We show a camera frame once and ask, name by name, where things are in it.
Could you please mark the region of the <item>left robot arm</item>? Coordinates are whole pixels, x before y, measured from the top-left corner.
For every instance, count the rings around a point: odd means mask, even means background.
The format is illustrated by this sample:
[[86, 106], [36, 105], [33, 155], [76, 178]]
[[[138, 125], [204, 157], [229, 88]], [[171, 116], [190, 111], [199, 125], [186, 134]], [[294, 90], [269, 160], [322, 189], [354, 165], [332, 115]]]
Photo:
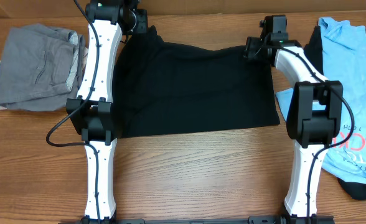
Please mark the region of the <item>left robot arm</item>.
[[76, 97], [66, 104], [87, 155], [88, 197], [81, 223], [116, 223], [112, 81], [119, 44], [148, 29], [147, 12], [138, 4], [139, 0], [90, 1], [84, 12], [90, 38], [85, 73]]

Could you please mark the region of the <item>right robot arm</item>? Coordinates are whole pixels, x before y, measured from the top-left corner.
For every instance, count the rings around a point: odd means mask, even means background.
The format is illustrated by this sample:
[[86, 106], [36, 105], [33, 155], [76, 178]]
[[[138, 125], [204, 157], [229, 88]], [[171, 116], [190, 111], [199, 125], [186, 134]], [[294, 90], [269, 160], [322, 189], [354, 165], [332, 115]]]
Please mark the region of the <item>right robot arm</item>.
[[275, 67], [293, 88], [286, 130], [294, 161], [283, 214], [251, 217], [249, 223], [333, 223], [317, 215], [316, 198], [323, 160], [339, 133], [343, 86], [321, 75], [299, 42], [289, 39], [286, 16], [266, 16], [260, 27], [259, 38], [247, 39], [243, 56]]

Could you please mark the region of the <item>black t-shirt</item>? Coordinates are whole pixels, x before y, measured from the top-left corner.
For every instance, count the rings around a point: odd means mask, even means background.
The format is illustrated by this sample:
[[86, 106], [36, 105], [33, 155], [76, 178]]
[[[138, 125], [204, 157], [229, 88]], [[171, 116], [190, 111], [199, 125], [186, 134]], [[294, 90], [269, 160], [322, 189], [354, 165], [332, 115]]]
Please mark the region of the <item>black t-shirt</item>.
[[113, 77], [122, 137], [279, 124], [271, 67], [246, 58], [244, 51], [165, 42], [155, 27], [132, 36]]

